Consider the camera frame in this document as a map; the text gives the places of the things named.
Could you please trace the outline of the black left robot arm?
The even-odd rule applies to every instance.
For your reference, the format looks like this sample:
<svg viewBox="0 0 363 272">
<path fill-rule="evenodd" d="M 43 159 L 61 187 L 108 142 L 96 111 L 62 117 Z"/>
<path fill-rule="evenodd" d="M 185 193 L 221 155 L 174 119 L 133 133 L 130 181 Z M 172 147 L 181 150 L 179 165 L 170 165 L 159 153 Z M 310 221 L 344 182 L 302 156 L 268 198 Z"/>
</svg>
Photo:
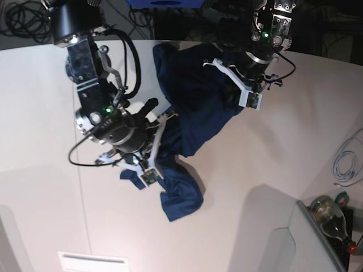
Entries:
<svg viewBox="0 0 363 272">
<path fill-rule="evenodd" d="M 289 30 L 295 7 L 296 1 L 248 1 L 242 16 L 220 22 L 223 29 L 218 47 L 231 55 L 229 66 L 252 92 L 261 93 L 273 84 L 282 86 L 296 71 L 296 65 L 282 55 L 292 44 Z M 279 57 L 292 71 L 283 76 L 267 75 L 266 69 Z"/>
</svg>

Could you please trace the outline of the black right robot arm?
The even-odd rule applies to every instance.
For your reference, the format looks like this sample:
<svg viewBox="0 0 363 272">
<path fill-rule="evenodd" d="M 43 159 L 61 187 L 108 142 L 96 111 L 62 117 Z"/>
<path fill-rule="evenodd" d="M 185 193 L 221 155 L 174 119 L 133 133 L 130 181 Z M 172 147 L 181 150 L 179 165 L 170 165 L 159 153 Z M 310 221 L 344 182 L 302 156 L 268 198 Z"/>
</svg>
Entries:
<svg viewBox="0 0 363 272">
<path fill-rule="evenodd" d="M 80 109 L 75 120 L 80 132 L 94 142 L 108 143 L 129 154 L 145 149 L 151 135 L 147 114 L 158 105 L 150 99 L 138 113 L 127 111 L 129 100 L 141 86 L 141 64 L 129 36 L 106 25 L 99 1 L 42 1 L 46 9 L 55 46 L 67 49 L 65 70 L 75 84 Z M 135 63 L 136 83 L 128 91 L 120 74 L 111 66 L 106 46 L 98 47 L 94 38 L 115 35 L 130 50 Z"/>
</svg>

